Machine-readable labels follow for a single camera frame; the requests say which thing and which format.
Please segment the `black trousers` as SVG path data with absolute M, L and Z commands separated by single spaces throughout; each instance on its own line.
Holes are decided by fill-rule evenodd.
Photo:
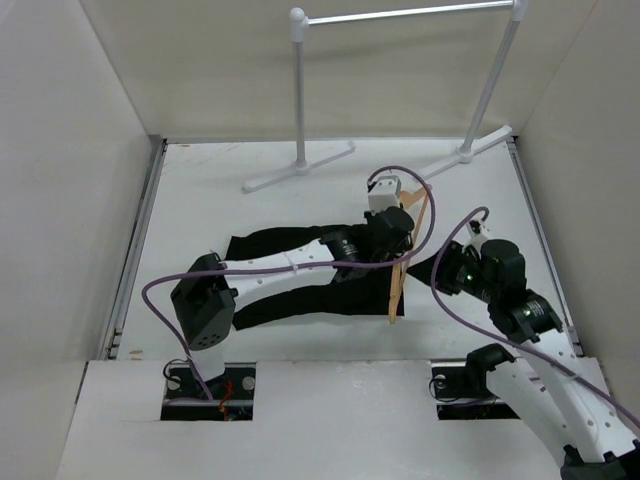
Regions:
M 341 230 L 341 225 L 275 227 L 247 236 L 233 236 L 228 244 L 227 260 L 249 260 L 300 247 L 324 234 Z M 294 316 L 330 313 L 337 315 L 388 314 L 391 288 L 390 267 L 369 270 L 367 275 L 340 283 L 306 286 L 263 298 L 234 314 L 237 330 L 256 327 Z

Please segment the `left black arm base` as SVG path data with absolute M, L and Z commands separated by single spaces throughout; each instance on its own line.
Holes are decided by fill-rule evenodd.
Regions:
M 206 382 L 208 392 L 182 360 L 167 362 L 162 370 L 165 391 L 163 421 L 252 421 L 256 392 L 255 363 L 227 363 L 222 375 Z

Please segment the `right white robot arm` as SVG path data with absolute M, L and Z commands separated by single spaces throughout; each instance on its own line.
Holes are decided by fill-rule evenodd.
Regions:
M 639 439 L 622 409 L 584 375 L 551 304 L 529 289 L 526 262 L 507 240 L 449 241 L 434 257 L 433 293 L 466 293 L 487 306 L 489 345 L 466 357 L 464 384 L 494 395 L 542 441 L 564 479 L 636 479 Z

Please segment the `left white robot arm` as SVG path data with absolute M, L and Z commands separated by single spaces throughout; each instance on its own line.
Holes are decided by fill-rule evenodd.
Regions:
M 313 313 L 382 315 L 391 270 L 413 247 L 400 207 L 356 225 L 276 228 L 235 239 L 227 258 L 199 257 L 170 299 L 189 360 L 190 386 L 206 399 L 224 387 L 221 343 L 233 330 Z

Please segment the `wooden clothes hanger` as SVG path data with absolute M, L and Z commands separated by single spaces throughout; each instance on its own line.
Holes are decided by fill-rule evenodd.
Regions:
M 401 191 L 399 194 L 399 200 L 405 210 L 410 210 L 415 204 L 421 203 L 420 211 L 415 221 L 415 227 L 412 231 L 412 244 L 415 244 L 418 240 L 422 222 L 425 216 L 426 208 L 429 200 L 426 195 L 426 190 L 421 188 L 415 192 Z M 401 264 L 393 266 L 391 272 L 391 283 L 389 290 L 389 303 L 388 303 L 388 319 L 391 325 L 395 325 L 398 318 L 398 310 L 400 300 L 402 299 L 404 284 L 407 276 L 407 269 L 409 262 L 406 261 Z

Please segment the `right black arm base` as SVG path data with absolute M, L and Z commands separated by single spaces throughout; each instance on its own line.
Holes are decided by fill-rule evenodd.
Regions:
M 462 365 L 431 368 L 428 388 L 441 421 L 516 420 L 519 416 L 502 400 L 468 379 Z

